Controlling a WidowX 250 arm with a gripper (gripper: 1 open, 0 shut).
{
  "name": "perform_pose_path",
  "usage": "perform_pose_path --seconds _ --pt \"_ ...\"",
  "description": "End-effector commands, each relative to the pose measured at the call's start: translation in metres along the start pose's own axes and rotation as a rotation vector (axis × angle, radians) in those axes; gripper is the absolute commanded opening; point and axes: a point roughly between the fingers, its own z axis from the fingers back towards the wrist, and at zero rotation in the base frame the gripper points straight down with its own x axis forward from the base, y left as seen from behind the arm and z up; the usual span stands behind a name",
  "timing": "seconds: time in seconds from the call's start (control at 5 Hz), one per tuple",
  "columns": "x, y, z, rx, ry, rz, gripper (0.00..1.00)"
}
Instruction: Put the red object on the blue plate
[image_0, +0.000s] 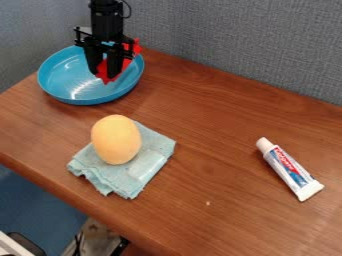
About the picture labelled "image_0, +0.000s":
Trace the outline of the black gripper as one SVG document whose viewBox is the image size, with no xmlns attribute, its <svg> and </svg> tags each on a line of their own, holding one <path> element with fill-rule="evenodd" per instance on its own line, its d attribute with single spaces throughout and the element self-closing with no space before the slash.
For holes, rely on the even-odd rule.
<svg viewBox="0 0 342 256">
<path fill-rule="evenodd" d="M 103 61 L 105 45 L 113 42 L 127 42 L 131 38 L 123 33 L 127 16 L 121 6 L 91 6 L 91 26 L 76 26 L 75 45 L 81 47 L 85 54 L 88 69 L 93 75 L 99 73 L 97 66 Z M 124 47 L 115 44 L 107 52 L 107 76 L 112 79 L 120 72 L 124 60 Z"/>
</svg>

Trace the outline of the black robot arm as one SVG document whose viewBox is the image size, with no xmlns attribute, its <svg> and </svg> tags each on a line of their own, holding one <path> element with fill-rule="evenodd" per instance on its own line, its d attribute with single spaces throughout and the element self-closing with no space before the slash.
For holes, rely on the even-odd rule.
<svg viewBox="0 0 342 256">
<path fill-rule="evenodd" d="M 124 0 L 89 0 L 91 26 L 73 28 L 75 45 L 84 50 L 89 72 L 104 84 L 115 81 L 140 53 L 139 40 L 123 33 Z"/>
</svg>

